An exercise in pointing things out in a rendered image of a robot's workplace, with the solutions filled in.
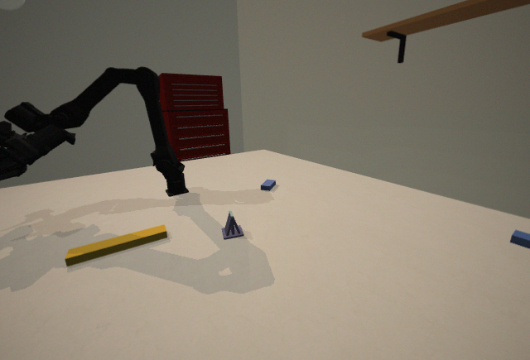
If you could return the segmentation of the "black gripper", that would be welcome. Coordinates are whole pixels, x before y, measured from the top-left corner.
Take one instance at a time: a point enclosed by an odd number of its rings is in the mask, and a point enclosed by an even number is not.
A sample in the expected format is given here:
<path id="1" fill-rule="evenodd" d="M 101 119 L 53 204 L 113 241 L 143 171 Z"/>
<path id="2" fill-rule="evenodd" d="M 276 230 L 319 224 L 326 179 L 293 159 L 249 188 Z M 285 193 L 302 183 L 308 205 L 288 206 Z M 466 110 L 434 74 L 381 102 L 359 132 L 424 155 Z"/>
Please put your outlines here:
<path id="1" fill-rule="evenodd" d="M 53 150 L 53 146 L 38 134 L 28 134 L 25 139 L 11 137 L 0 146 L 0 180 L 19 177 L 37 159 Z"/>

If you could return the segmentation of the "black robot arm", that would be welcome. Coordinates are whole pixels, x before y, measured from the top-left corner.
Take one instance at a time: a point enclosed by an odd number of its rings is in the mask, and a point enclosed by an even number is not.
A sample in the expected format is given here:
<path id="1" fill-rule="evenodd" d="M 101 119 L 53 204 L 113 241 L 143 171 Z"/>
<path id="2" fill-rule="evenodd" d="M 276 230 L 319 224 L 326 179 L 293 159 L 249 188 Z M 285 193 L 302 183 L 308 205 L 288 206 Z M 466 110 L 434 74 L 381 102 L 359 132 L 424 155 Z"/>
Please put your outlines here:
<path id="1" fill-rule="evenodd" d="M 155 151 L 151 153 L 153 166 L 166 179 L 169 197 L 189 193 L 186 188 L 184 171 L 185 165 L 179 162 L 172 149 L 162 115 L 160 105 L 160 80 L 158 75 L 147 67 L 134 69 L 119 69 L 108 67 L 86 90 L 77 98 L 64 103 L 44 114 L 30 102 L 21 104 L 6 111 L 4 117 L 26 132 L 22 135 L 12 131 L 10 122 L 0 122 L 0 146 L 11 137 L 25 139 L 27 132 L 34 132 L 44 137 L 53 149 L 67 141 L 75 144 L 75 133 L 65 129 L 80 127 L 89 117 L 90 111 L 118 84 L 135 84 L 145 102 L 147 115 L 155 142 Z"/>

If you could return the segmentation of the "yellow bar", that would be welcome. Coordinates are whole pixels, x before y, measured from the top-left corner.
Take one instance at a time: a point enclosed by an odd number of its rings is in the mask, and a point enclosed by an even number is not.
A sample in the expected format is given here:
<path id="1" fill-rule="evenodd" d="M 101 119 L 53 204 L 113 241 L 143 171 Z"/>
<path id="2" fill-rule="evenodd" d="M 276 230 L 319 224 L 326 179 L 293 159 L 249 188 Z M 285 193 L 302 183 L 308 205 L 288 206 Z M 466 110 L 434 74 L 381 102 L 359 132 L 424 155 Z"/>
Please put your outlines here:
<path id="1" fill-rule="evenodd" d="M 71 266 L 77 263 L 91 261 L 164 238 L 167 238 L 165 224 L 111 238 L 102 242 L 92 243 L 83 247 L 70 249 L 65 256 L 65 263 L 67 266 Z"/>

